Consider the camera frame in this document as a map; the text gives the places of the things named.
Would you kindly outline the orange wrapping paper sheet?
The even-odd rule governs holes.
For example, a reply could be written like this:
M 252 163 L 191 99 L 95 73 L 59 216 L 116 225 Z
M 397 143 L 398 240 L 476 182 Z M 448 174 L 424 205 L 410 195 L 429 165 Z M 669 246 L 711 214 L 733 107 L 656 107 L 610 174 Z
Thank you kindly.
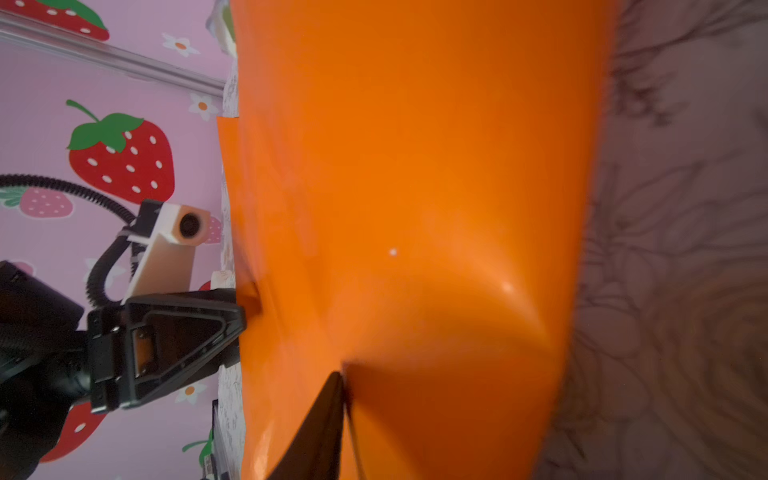
M 330 373 L 345 479 L 526 479 L 565 370 L 612 1 L 236 1 L 246 447 Z

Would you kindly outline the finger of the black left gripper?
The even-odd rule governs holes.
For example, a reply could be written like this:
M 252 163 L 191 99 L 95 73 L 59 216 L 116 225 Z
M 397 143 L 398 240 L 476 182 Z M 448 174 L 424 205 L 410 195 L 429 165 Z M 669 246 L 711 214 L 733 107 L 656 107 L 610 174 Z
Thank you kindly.
M 233 289 L 142 295 L 91 311 L 92 411 L 138 408 L 235 365 L 245 329 Z

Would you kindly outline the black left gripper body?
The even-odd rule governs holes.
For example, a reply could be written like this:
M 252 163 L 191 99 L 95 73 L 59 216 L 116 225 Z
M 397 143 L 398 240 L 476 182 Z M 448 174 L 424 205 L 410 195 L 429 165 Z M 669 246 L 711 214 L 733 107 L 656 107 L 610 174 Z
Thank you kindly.
M 84 308 L 1 263 L 1 477 L 27 479 L 89 398 Z

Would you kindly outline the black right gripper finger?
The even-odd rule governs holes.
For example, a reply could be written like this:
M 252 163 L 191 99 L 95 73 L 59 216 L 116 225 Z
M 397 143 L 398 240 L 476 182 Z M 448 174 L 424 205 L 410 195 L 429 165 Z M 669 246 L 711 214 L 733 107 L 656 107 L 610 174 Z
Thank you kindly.
M 332 372 L 268 480 L 337 480 L 345 419 L 345 387 Z

